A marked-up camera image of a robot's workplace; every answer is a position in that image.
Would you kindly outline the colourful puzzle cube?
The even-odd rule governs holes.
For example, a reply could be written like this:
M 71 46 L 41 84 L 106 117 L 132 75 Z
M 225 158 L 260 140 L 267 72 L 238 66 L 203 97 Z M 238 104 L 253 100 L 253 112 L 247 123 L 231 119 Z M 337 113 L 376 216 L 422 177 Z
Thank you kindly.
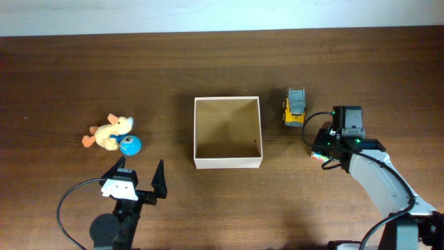
M 314 160 L 321 161 L 322 163 L 325 163 L 330 160 L 330 158 L 328 156 L 324 156 L 324 155 L 322 155 L 318 152 L 315 152 L 315 151 L 313 151 L 311 153 L 311 158 L 313 158 Z

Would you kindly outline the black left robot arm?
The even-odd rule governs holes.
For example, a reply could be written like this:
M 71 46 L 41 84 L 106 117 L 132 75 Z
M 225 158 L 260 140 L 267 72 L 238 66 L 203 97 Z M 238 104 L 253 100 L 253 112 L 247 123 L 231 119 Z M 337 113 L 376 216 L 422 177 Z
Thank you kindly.
M 151 181 L 152 191 L 138 190 L 137 172 L 125 168 L 126 158 L 118 161 L 102 175 L 102 195 L 116 201 L 111 213 L 99 215 L 90 225 L 89 235 L 94 249 L 131 249 L 143 206 L 154 206 L 167 197 L 164 161 L 158 163 Z

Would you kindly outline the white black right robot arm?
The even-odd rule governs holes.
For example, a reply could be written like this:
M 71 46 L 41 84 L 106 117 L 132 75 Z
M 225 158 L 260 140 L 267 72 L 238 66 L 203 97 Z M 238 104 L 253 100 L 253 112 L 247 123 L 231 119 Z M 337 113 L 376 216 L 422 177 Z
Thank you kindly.
M 327 248 L 370 249 L 369 239 L 382 229 L 376 249 L 417 249 L 420 244 L 443 249 L 443 214 L 410 187 L 378 140 L 366 138 L 361 107 L 335 106 L 329 114 L 332 124 L 318 131 L 311 156 L 322 161 L 324 170 L 340 167 L 351 175 L 382 220 L 360 241 L 334 240 Z

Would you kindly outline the yellow grey toy dump truck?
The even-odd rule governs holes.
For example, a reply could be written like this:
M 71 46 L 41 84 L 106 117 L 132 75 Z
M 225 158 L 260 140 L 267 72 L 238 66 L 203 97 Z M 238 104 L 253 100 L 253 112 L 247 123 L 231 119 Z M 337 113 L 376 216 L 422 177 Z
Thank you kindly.
M 302 127 L 305 123 L 305 89 L 289 89 L 283 107 L 284 124 L 286 126 Z

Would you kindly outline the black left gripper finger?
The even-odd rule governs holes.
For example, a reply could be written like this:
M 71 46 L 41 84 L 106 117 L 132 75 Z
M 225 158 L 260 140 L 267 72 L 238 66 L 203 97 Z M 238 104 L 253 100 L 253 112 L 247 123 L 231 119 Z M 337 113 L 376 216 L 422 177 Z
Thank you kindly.
M 167 184 L 164 175 L 163 159 L 159 161 L 159 164 L 151 181 L 151 186 L 153 187 L 153 191 L 157 198 L 165 199 L 167 197 Z
M 126 163 L 126 157 L 122 156 L 118 161 L 106 172 L 102 175 L 102 179 L 109 179 L 115 176 L 118 172 L 118 169 L 124 169 Z

